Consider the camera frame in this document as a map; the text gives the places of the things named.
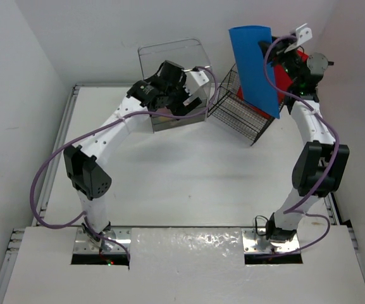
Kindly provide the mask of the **red folder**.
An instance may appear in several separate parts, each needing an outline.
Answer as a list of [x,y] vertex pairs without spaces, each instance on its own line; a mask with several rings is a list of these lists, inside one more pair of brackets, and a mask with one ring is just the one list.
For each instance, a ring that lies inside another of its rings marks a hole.
[[[306,61],[308,59],[308,55],[304,53],[303,51],[297,51],[298,55],[301,57],[301,61]],[[281,65],[277,65],[274,67],[274,73],[275,73],[275,82],[276,86],[279,89],[282,89],[284,91],[288,91],[289,86],[293,83],[291,78],[288,76],[288,72],[284,72],[284,68]],[[244,100],[242,88],[241,85],[238,87],[238,93],[237,96]],[[284,95],[282,93],[278,93],[278,104],[281,106],[283,104]],[[256,108],[255,106],[250,105],[249,103],[246,103],[249,105],[250,109],[254,110],[257,114],[260,114],[263,118],[271,118],[272,116],[261,111],[260,109]]]

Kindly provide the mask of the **blue folder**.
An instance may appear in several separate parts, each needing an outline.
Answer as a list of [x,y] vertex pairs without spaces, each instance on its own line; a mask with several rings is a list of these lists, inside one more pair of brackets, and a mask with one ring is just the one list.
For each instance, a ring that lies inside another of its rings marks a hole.
[[245,25],[228,30],[235,64],[246,103],[279,118],[277,91],[269,84],[275,80],[272,67],[264,68],[264,55],[258,42],[272,42],[271,29],[260,25]]

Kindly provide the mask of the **clear plastic drawer unit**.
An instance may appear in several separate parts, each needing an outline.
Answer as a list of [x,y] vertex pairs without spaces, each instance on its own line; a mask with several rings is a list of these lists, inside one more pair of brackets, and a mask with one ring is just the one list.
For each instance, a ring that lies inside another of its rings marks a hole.
[[210,60],[200,40],[184,38],[138,48],[142,76],[158,96],[149,103],[159,132],[206,120],[211,97]]

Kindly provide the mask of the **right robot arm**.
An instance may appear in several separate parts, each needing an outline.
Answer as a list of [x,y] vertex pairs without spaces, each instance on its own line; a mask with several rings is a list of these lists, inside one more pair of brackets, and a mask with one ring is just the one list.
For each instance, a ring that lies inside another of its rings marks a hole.
[[292,240],[310,207],[339,188],[350,154],[349,147],[340,144],[338,133],[323,119],[317,95],[319,82],[334,63],[321,53],[303,58],[289,44],[279,39],[258,43],[266,64],[281,66],[291,80],[278,92],[283,94],[283,104],[304,143],[292,171],[292,190],[266,223],[265,238],[275,243]]

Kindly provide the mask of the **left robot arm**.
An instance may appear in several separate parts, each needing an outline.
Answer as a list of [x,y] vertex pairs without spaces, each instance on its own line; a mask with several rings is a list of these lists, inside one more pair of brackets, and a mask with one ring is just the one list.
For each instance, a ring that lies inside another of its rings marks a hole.
[[111,153],[161,108],[168,109],[174,117],[188,115],[201,105],[197,93],[208,82],[205,72],[198,68],[186,72],[182,66],[166,60],[154,75],[131,86],[103,123],[102,131],[94,132],[78,146],[65,148],[66,174],[80,198],[90,234],[101,234],[110,225],[104,195],[112,183],[105,171]]

